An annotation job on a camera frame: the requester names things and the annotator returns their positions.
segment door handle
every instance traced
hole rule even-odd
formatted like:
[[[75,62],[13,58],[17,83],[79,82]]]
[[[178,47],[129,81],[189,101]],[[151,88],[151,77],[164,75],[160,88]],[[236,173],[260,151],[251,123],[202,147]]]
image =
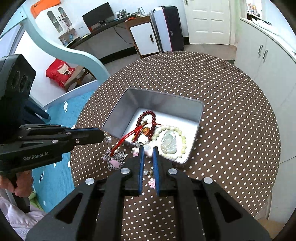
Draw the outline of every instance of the door handle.
[[[263,45],[260,45],[260,47],[259,47],[259,51],[258,51],[259,56],[261,56],[261,51],[262,51],[262,49],[263,49]]]
[[[150,34],[150,39],[151,39],[151,42],[154,43],[154,40],[152,38],[152,34]]]
[[[264,61],[266,60],[266,55],[267,55],[267,53],[268,53],[268,50],[265,50],[264,55],[263,55],[263,59],[264,59]]]

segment human hand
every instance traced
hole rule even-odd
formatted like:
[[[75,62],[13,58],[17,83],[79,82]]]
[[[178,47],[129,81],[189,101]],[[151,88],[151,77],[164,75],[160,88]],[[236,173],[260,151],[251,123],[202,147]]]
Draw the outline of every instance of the human hand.
[[[14,188],[8,178],[0,176],[0,188],[14,192],[19,197],[29,197],[32,192],[33,181],[32,171],[17,173],[17,187]]]

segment gray metal tray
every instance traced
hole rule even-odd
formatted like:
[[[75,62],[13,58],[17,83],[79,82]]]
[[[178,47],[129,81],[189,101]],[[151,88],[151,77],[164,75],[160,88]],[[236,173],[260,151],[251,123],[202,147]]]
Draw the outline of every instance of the gray metal tray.
[[[157,91],[128,88],[110,112],[102,129],[109,132],[112,136],[122,138],[125,134],[135,129],[138,118],[144,111],[152,110],[156,115],[157,123],[179,127],[183,134],[185,134],[186,152],[182,158],[172,160],[183,164],[190,156],[203,107],[203,102],[199,100]],[[145,119],[151,122],[152,117],[148,115]],[[161,132],[156,141],[156,143],[159,143],[157,146],[160,154],[163,154],[160,144],[164,133],[165,131]],[[127,138],[126,142],[133,144],[131,139],[132,136]],[[145,140],[147,138],[144,135],[141,135],[138,139],[142,143]],[[176,135],[176,140],[177,152],[180,152],[182,140],[178,134]]]

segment brown tablecloth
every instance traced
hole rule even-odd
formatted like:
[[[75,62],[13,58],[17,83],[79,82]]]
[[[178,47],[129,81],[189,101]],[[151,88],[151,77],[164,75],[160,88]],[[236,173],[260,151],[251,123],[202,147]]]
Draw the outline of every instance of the brown tablecloth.
[[[92,95],[76,128],[101,127],[128,87],[172,93],[205,104],[189,161],[179,170],[189,177],[212,177],[250,214],[267,200],[276,178],[280,140],[276,118],[259,87],[244,72],[219,58],[191,52],[157,54],[111,76]],[[74,185],[111,172],[102,160],[112,144],[76,146],[71,153]],[[131,149],[121,150],[132,156]],[[150,169],[152,161],[145,160]],[[175,240],[172,197],[159,198],[144,176],[143,195],[126,197],[122,240]]]

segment black monitor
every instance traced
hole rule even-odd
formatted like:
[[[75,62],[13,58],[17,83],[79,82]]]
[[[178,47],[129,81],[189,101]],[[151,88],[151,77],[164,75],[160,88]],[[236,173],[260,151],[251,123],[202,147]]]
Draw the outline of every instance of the black monitor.
[[[109,5],[109,3],[104,3],[101,6],[96,7],[92,11],[84,14],[82,16],[87,27],[91,27],[97,23],[105,23],[105,20],[109,17],[114,16],[114,13]]]

